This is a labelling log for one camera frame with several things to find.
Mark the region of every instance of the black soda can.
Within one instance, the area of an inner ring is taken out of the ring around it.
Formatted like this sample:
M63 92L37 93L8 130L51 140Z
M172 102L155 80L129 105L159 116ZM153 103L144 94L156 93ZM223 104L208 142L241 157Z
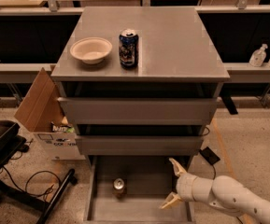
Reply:
M137 67L138 35L133 29L125 29L119 35L119 57L123 68Z

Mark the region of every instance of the can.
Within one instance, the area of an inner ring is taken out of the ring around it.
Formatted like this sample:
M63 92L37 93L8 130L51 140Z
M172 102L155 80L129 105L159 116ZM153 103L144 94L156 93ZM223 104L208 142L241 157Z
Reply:
M113 182L113 188L114 188L114 195L117 198L121 198L124 196L126 192L126 184L123 179L117 178Z
M137 67L138 35L133 29L125 29L119 35L119 57L125 69Z

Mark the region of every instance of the cardboard box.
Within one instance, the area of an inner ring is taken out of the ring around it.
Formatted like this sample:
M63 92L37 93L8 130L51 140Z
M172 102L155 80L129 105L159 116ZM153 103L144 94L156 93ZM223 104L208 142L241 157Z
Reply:
M51 123L60 125L64 113L58 102L59 91L42 69L24 97L14 117L29 132L52 160L85 160L79 154L74 133L54 133Z

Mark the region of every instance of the cabinet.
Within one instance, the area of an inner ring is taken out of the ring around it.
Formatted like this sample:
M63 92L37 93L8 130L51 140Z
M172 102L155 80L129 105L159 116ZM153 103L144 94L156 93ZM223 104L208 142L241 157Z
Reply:
M139 64L132 70L123 69L118 56L119 33L128 27L139 34ZM72 44L90 36L113 45L97 65L69 53ZM76 129L78 148L92 166L85 219L126 222L136 212L143 222L192 221L188 203L159 214L158 206L173 188L167 157L190 165L229 78L195 9L87 7L52 78ZM112 196L112 181L119 176L127 180L123 202Z

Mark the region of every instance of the gray cabinet top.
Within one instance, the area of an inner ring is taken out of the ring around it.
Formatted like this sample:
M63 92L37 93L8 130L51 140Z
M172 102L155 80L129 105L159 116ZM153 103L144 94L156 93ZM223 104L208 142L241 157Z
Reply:
M132 70L123 69L119 61L119 34L126 28L139 35L139 63ZM111 53L101 63L86 64L71 56L71 46L86 37L112 43ZM52 78L219 82L229 75L194 7L86 7Z

